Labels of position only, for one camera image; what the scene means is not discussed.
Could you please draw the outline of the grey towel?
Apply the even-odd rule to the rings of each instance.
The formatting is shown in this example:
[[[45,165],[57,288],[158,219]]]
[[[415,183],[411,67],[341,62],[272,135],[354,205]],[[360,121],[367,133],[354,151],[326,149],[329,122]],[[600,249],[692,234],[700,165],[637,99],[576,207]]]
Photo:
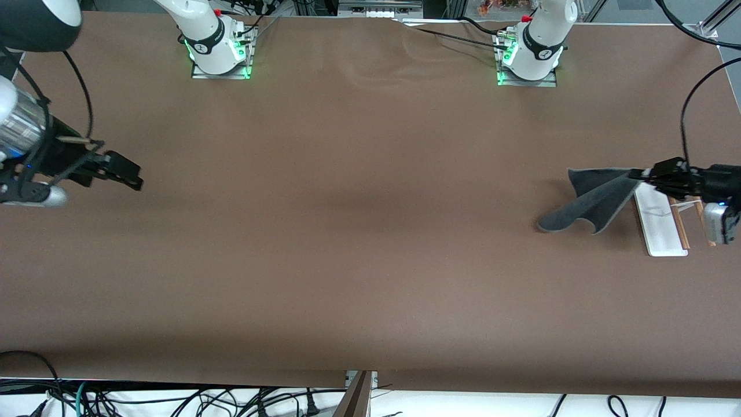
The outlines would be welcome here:
[[[601,234],[640,186],[641,180],[630,177],[631,171],[625,168],[569,168],[567,178],[576,197],[540,217],[538,229],[556,233],[582,221],[593,227],[591,235]]]

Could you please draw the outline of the aluminium frame profile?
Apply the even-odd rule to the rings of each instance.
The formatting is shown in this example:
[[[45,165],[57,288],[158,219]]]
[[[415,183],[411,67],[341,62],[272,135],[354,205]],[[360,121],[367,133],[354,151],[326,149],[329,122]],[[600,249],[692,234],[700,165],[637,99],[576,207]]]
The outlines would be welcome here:
[[[741,0],[722,0],[722,2],[702,21],[696,31],[706,38],[716,38],[718,28],[741,12]]]

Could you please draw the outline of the white power strip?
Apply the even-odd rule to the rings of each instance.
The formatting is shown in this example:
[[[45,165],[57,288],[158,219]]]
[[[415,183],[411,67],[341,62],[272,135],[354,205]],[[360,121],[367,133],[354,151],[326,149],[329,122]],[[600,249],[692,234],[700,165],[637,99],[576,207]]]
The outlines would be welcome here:
[[[337,0],[339,17],[423,19],[423,0]]]

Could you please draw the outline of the dark angled frame post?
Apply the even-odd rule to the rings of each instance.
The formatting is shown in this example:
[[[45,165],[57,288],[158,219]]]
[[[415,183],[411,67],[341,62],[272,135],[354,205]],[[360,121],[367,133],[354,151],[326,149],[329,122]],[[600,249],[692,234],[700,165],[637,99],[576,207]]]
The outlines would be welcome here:
[[[345,374],[344,396],[332,417],[369,417],[372,390],[378,388],[376,371],[349,370]]]

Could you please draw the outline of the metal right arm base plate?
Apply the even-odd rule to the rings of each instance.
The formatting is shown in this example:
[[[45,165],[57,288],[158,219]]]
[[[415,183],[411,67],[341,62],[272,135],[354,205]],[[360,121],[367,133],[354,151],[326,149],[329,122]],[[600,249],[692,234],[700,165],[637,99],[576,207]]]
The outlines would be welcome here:
[[[232,55],[236,56],[236,59],[232,59],[230,62],[234,64],[233,68],[221,74],[210,74],[205,72],[196,63],[193,53],[189,51],[189,57],[193,61],[191,77],[193,79],[251,79],[258,34],[259,31],[257,29],[252,29],[248,34],[241,35],[235,41],[230,42],[230,52]]]

